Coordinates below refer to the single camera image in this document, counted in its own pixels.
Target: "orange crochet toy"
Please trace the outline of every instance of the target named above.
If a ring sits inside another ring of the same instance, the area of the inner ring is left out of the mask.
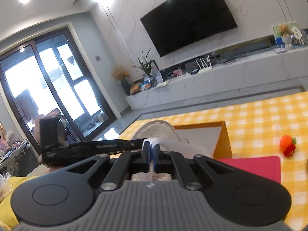
[[[291,136],[283,136],[280,139],[279,147],[284,156],[289,157],[295,151],[296,138]]]

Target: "sliding glass door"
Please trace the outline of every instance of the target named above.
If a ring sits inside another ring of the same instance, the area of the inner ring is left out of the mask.
[[[0,64],[8,101],[32,141],[35,120],[55,109],[82,141],[115,119],[67,28],[9,51],[0,57]]]

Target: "dark vase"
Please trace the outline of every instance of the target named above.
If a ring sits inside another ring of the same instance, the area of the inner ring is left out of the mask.
[[[156,78],[154,76],[151,76],[151,75],[149,76],[149,82],[151,84],[151,88],[155,88],[156,85],[158,84]]]
[[[126,81],[126,80],[121,81],[121,85],[122,85],[122,88],[123,88],[125,94],[131,95],[130,94],[131,87],[130,87],[128,81]]]

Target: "red mat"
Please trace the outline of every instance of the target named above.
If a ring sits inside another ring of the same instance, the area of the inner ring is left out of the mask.
[[[219,159],[219,161],[241,170],[281,183],[280,158],[277,156],[260,158]]]

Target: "gingham tablecloth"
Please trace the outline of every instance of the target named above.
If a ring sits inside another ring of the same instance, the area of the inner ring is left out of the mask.
[[[234,158],[279,156],[281,183],[292,196],[285,222],[293,230],[308,224],[308,92],[156,119],[172,125],[225,121]],[[119,138],[130,140],[151,120],[134,122]],[[291,158],[279,151],[283,135],[296,137],[296,151]]]

